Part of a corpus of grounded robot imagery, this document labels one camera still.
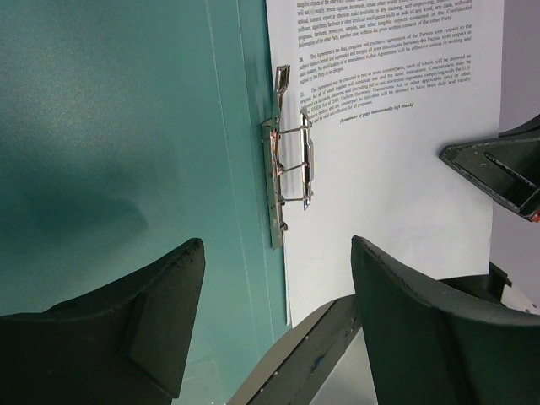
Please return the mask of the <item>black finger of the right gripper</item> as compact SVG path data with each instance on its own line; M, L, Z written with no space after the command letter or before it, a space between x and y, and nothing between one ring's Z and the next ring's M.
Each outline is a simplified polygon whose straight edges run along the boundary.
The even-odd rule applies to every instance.
M449 145L440 159L494 202L539 221L539 140L497 138Z

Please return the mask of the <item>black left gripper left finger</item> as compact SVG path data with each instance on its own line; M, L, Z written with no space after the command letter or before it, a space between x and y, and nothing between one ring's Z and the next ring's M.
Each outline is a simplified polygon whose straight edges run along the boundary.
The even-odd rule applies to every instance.
M1 319L4 404L170 404L205 272L202 240L41 313Z

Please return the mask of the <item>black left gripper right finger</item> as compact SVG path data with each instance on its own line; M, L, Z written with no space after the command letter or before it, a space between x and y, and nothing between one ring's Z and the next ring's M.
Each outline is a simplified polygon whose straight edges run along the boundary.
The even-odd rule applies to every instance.
M363 237L355 298L380 404L537 404L539 317L466 294Z

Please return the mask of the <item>white printed paper sheet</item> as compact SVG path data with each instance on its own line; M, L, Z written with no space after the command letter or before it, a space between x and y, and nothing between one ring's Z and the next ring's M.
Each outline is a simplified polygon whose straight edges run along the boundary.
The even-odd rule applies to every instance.
M499 129L503 18L501 1L267 3L314 145L311 205L283 208L293 325L353 293L356 235L432 278L488 271L492 203L439 154Z

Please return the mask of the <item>teal plastic file folder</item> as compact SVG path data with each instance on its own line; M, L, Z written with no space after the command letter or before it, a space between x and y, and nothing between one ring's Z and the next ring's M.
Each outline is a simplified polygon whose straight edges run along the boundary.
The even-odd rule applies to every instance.
M1 4L1 312L206 246L197 335L286 329L256 126L261 1Z

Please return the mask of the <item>metal folder clip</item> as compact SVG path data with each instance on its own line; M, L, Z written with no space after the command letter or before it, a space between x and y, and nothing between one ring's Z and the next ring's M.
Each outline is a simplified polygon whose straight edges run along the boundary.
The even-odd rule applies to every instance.
M306 210L314 192L314 145L312 122L304 106L291 109L284 103L291 66L276 68L271 116L262 124L262 150L267 188L271 247L284 245L286 203L299 202Z

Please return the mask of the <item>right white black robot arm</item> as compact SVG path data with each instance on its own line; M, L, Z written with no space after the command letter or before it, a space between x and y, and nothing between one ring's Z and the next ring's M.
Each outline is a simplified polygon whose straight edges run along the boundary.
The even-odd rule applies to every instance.
M358 236L351 265L379 403L538 403L539 307L499 267L439 281Z

